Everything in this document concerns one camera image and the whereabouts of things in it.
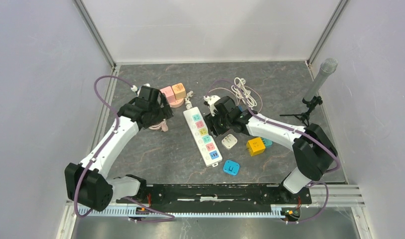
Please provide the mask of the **white plug adapter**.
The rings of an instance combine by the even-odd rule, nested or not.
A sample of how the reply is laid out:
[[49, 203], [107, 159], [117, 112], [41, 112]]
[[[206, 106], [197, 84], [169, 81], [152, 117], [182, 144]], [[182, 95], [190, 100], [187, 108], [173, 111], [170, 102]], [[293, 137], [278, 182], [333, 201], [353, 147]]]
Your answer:
[[238, 142], [238, 139], [231, 133], [226, 135], [221, 140], [222, 145], [228, 150], [232, 149], [237, 144], [237, 142]]

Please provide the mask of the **white long power strip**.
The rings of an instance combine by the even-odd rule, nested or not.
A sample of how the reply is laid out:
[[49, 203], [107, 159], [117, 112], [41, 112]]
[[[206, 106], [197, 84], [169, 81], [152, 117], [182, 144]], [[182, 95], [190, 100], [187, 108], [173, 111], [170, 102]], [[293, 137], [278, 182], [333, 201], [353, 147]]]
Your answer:
[[218, 166], [223, 157], [213, 137], [209, 134], [207, 124], [199, 109], [197, 107], [187, 109], [183, 115], [205, 165], [207, 167]]

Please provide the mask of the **yellow cube socket adapter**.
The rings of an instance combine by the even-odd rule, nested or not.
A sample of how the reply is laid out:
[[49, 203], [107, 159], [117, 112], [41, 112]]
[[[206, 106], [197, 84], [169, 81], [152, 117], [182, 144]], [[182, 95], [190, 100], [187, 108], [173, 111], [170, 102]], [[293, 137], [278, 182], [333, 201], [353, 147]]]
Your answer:
[[260, 137], [256, 137], [250, 139], [246, 143], [246, 148], [250, 154], [250, 156], [256, 156], [263, 153], [266, 149], [262, 139]]

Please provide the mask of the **teal power strip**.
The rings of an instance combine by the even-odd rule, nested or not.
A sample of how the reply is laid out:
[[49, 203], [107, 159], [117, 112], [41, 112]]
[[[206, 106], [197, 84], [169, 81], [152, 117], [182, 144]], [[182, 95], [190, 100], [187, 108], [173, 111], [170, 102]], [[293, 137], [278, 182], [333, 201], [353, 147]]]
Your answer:
[[273, 145], [273, 142], [271, 140], [269, 140], [269, 139], [266, 139], [266, 138], [262, 137], [261, 140], [262, 140], [265, 148], [270, 148]]

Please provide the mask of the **blue plug adapter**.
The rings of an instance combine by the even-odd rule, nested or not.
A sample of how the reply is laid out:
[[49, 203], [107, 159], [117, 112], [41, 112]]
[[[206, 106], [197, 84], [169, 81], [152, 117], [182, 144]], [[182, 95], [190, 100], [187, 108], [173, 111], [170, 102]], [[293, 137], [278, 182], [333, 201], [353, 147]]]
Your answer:
[[240, 164], [231, 160], [226, 160], [223, 171], [229, 175], [236, 176], [239, 173]]

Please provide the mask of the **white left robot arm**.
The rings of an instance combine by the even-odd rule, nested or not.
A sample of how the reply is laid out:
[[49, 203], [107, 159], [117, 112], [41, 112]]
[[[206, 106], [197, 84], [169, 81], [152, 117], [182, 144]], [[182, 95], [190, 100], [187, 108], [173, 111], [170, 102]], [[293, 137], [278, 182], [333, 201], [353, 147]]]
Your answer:
[[173, 117], [160, 90], [144, 85], [138, 95], [115, 112], [111, 129], [84, 159], [69, 163], [64, 171], [67, 195], [75, 204], [101, 212], [112, 201], [130, 197], [141, 203], [147, 198], [144, 179], [127, 175], [108, 179], [111, 166], [126, 144], [140, 130]]

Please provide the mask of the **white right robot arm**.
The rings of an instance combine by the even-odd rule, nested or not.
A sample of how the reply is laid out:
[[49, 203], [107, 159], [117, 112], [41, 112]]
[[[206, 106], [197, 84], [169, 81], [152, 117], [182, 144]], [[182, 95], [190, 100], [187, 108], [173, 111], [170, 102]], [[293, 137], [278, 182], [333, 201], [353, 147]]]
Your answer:
[[317, 124], [291, 125], [251, 109], [241, 110], [229, 96], [205, 96], [204, 104], [210, 110], [204, 116], [204, 121], [212, 136], [220, 136], [232, 130], [269, 139], [293, 152], [296, 168], [284, 178], [278, 193], [285, 203], [292, 203], [303, 187], [331, 172], [331, 164], [337, 161], [336, 148]]

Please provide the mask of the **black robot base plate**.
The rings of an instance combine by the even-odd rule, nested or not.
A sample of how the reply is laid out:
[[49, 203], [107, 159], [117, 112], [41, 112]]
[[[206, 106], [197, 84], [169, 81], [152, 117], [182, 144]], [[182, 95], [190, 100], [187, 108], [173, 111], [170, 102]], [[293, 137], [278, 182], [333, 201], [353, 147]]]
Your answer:
[[278, 184], [147, 184], [132, 199], [165, 213], [257, 213], [272, 205], [311, 204], [310, 191], [292, 194]]

